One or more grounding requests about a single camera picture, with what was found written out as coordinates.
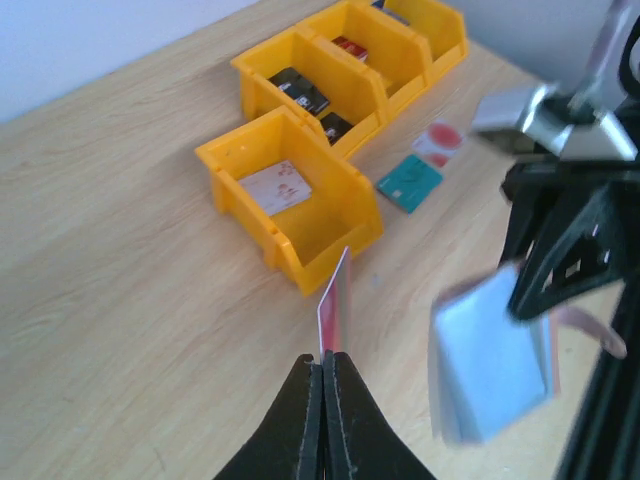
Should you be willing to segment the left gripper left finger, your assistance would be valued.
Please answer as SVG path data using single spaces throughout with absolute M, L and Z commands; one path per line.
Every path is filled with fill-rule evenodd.
M 322 477 L 322 372 L 299 356 L 255 432 L 216 475 L 218 479 Z

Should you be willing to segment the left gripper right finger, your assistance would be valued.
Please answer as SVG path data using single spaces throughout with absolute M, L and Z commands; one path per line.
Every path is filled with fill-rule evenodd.
M 386 421 L 350 356 L 322 362 L 327 479 L 432 479 Z

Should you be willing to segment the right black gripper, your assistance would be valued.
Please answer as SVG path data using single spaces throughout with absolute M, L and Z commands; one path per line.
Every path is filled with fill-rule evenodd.
M 511 202 L 502 259 L 523 260 L 515 319 L 639 271 L 638 164 L 517 164 L 501 189 Z

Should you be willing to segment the white card with red circles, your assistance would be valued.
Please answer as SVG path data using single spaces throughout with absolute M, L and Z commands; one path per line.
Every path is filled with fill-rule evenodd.
M 436 121 L 412 143 L 412 151 L 437 168 L 443 168 L 464 143 L 464 136 L 448 123 Z

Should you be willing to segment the teal card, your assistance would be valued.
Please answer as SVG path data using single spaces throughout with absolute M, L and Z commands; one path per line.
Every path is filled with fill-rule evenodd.
M 405 213 L 411 214 L 442 180 L 442 174 L 435 168 L 416 155 L 409 155 L 376 183 L 376 189 Z

